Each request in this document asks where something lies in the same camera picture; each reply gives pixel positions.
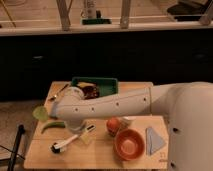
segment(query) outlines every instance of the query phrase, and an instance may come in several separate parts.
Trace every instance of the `metal leg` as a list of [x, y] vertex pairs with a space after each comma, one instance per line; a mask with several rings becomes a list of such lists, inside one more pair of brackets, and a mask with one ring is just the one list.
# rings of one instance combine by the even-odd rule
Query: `metal leg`
[[25, 133], [24, 126], [23, 125], [19, 125], [18, 132], [16, 134], [15, 143], [14, 143], [14, 146], [13, 146], [13, 153], [11, 153], [7, 171], [13, 171], [13, 169], [14, 169], [14, 165], [16, 163], [16, 156], [17, 156], [19, 145], [20, 145], [20, 141], [21, 141], [21, 136], [24, 133]]
[[131, 8], [131, 0], [123, 0], [121, 20], [120, 20], [120, 27], [123, 29], [126, 29], [129, 27], [130, 8]]
[[70, 29], [69, 11], [65, 0], [56, 0], [58, 11], [61, 18], [62, 30], [68, 31]]
[[202, 25], [209, 25], [211, 24], [212, 19], [213, 19], [213, 1], [210, 3], [208, 9], [200, 18], [199, 21]]

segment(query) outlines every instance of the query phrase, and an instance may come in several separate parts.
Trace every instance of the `utensil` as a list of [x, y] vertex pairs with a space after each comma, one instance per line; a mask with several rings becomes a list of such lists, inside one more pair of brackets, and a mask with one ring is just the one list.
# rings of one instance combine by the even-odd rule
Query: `utensil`
[[65, 84], [65, 86], [64, 87], [62, 87], [55, 95], [53, 95], [51, 98], [49, 98], [48, 100], [49, 101], [54, 101], [58, 96], [59, 96], [59, 94], [63, 91], [63, 90], [65, 90], [67, 87], [69, 87], [70, 86], [70, 84]]

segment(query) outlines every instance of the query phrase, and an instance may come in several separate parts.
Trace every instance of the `orange bowl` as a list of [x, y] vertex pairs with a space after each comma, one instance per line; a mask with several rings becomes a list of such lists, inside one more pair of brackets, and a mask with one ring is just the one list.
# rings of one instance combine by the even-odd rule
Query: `orange bowl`
[[125, 129], [117, 133], [114, 140], [114, 149], [122, 160], [134, 160], [144, 153], [144, 140], [137, 131]]

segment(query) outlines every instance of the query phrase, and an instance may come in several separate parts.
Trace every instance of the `wooden table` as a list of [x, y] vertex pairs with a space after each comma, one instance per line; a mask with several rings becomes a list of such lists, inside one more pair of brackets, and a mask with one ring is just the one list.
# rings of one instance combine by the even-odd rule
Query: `wooden table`
[[[67, 82], [53, 82], [48, 97], [55, 94]], [[119, 92], [152, 86], [150, 82], [120, 82]], [[52, 102], [46, 100], [45, 107], [50, 111]], [[46, 123], [39, 122], [28, 150], [24, 167], [27, 169], [166, 169], [168, 153], [168, 133], [161, 116], [139, 116], [131, 125], [145, 139], [145, 129], [152, 126], [167, 145], [152, 156], [146, 152], [137, 160], [122, 162], [113, 151], [113, 138], [106, 131], [106, 120], [91, 119], [96, 129], [91, 132], [92, 142], [85, 145], [80, 139], [68, 146], [68, 150], [54, 154], [50, 147], [57, 140], [67, 139], [72, 133], [63, 128], [51, 128], [41, 134]]]

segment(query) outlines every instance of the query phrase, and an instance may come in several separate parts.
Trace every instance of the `green container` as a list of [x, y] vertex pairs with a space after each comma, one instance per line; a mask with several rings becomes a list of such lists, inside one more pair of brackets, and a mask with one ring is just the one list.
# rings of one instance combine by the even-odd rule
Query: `green container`
[[71, 85], [77, 86], [79, 82], [96, 84], [99, 88], [100, 97], [118, 93], [118, 80], [116, 78], [73, 77]]

